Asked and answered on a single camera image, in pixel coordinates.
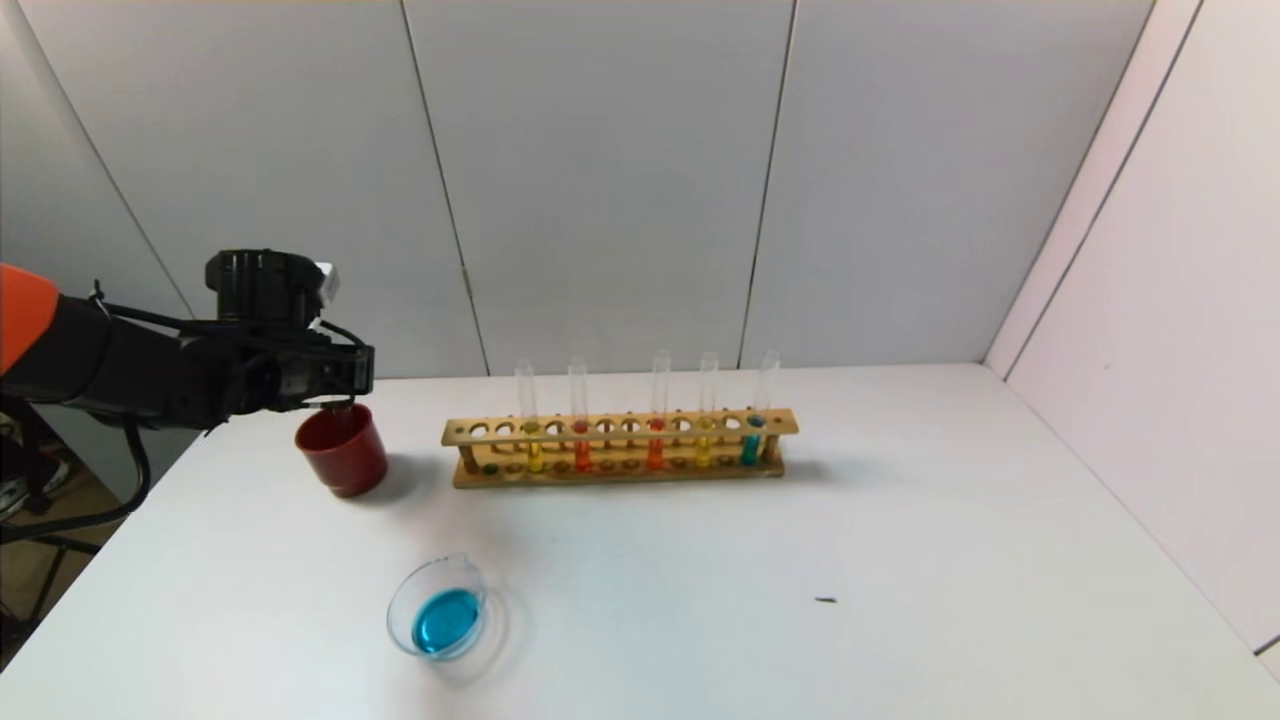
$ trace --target orange liquid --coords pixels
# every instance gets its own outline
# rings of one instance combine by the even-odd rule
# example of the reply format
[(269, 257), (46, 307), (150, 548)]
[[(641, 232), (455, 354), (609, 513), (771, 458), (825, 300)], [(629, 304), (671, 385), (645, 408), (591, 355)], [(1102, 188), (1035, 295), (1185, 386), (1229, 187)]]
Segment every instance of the orange liquid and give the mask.
[[(573, 423), (575, 433), (588, 433), (591, 430), (591, 424), (586, 420), (577, 420)], [(580, 441), (573, 443), (573, 468), (579, 473), (591, 471), (591, 443)]]
[[(654, 419), (649, 420), (649, 429), (650, 430), (662, 430), (662, 429), (666, 429), (666, 427), (667, 427), (667, 421), (663, 420), (662, 418), (654, 418)], [(649, 441), (649, 460), (648, 460), (648, 464), (649, 464), (649, 469), (650, 470), (662, 470), (662, 445), (663, 445), (662, 439), (650, 439)]]

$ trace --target red plastic cup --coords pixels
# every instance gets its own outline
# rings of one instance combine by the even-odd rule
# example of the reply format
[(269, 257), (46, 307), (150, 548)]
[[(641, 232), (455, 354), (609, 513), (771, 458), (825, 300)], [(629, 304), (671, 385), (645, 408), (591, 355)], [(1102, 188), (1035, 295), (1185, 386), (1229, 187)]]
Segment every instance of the red plastic cup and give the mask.
[(293, 443), (338, 497), (369, 492), (387, 474), (387, 450), (374, 427), (374, 414), (360, 404), (311, 415), (293, 436)]

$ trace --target orange robot arm segment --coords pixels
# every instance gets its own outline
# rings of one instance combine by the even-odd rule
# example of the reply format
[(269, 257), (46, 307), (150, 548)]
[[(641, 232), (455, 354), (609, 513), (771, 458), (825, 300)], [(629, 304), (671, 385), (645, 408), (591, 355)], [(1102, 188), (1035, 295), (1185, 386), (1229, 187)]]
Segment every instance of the orange robot arm segment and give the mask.
[(45, 334), (58, 310), (58, 287), (13, 265), (0, 264), (0, 375)]

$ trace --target wooden test tube rack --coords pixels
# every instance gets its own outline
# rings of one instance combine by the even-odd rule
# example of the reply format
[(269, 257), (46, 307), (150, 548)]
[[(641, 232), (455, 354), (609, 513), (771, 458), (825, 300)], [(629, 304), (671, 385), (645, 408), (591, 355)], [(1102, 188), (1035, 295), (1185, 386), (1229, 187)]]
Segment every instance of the wooden test tube rack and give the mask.
[[(494, 488), (530, 486), (586, 486), (612, 483), (662, 483), (671, 480), (712, 480), (724, 478), (778, 478), (786, 473), (780, 436), (800, 432), (791, 410), (764, 413), (764, 427), (755, 427), (748, 418), (753, 410), (721, 410), (716, 413), (682, 413), (666, 415), (666, 429), (650, 430), (648, 413), (612, 413), (590, 415), (591, 429), (573, 433), (572, 418), (561, 415), (538, 418), (541, 432), (525, 434), (522, 419), (463, 418), (444, 425), (440, 445), (457, 447), (462, 457), (453, 473), (456, 488)], [(698, 429), (698, 420), (712, 418), (714, 428)], [(760, 452), (754, 465), (742, 465), (742, 445), (749, 436), (760, 437)], [(694, 441), (710, 441), (710, 466), (695, 462)], [(663, 441), (662, 469), (649, 468), (649, 441)], [(591, 443), (591, 470), (573, 468), (573, 443)], [(545, 469), (532, 473), (527, 466), (529, 442), (543, 446)]]

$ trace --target glass test tube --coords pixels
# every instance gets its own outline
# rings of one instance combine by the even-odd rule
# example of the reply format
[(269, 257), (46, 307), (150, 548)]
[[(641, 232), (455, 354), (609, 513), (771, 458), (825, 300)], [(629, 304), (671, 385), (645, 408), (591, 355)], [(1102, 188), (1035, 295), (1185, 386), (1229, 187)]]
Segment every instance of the glass test tube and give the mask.
[[(751, 404), (751, 414), (746, 418), (746, 423), (753, 428), (763, 428), (765, 424), (764, 415), (773, 406), (773, 380), (778, 375), (781, 364), (782, 359), (777, 350), (764, 354), (764, 361), (760, 363), (760, 377), (755, 382), (755, 402)], [(759, 451), (760, 436), (742, 438), (742, 465), (755, 465)]]
[[(649, 419), (650, 430), (663, 430), (667, 428), (667, 383), (671, 379), (671, 355), (666, 350), (658, 351), (653, 359), (653, 395), (650, 396)], [(649, 441), (650, 470), (662, 470), (662, 438)]]
[[(573, 410), (573, 432), (591, 432), (591, 420), (586, 415), (586, 360), (573, 357), (568, 365), (568, 398)], [(591, 443), (580, 439), (573, 443), (573, 468), (579, 473), (591, 471)]]
[[(703, 413), (698, 418), (698, 429), (700, 430), (716, 428), (716, 419), (709, 413), (716, 411), (716, 380), (718, 370), (719, 357), (714, 352), (703, 352), (698, 391), (698, 410)], [(712, 466), (712, 438), (700, 437), (694, 439), (694, 465), (699, 468)]]
[[(538, 421), (538, 391), (534, 387), (534, 365), (529, 360), (516, 364), (516, 389), (520, 393), (520, 429), (526, 436), (538, 434), (543, 425)], [(529, 445), (529, 471), (541, 473), (547, 469), (547, 460), (543, 457), (543, 443), (530, 442)]]

